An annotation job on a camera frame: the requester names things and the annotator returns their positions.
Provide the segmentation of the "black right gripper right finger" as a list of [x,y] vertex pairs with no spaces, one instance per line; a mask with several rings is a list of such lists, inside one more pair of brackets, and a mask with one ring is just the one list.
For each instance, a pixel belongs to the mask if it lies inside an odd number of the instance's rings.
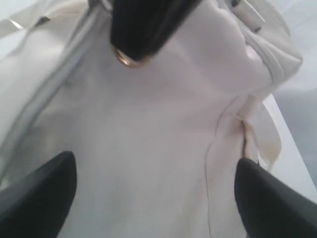
[[250,238],[317,236],[317,205],[250,159],[237,164],[234,195]]

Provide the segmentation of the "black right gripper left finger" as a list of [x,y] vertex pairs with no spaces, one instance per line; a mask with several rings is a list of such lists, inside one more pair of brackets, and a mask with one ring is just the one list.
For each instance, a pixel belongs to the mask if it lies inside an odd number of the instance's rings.
[[58,237],[76,188],[75,156],[64,151],[0,192],[0,236]]

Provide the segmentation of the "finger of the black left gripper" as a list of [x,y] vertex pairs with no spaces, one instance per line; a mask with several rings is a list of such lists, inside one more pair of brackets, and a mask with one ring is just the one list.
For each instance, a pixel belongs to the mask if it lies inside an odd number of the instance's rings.
[[197,0],[115,0],[110,42],[141,61],[155,55],[197,6]]

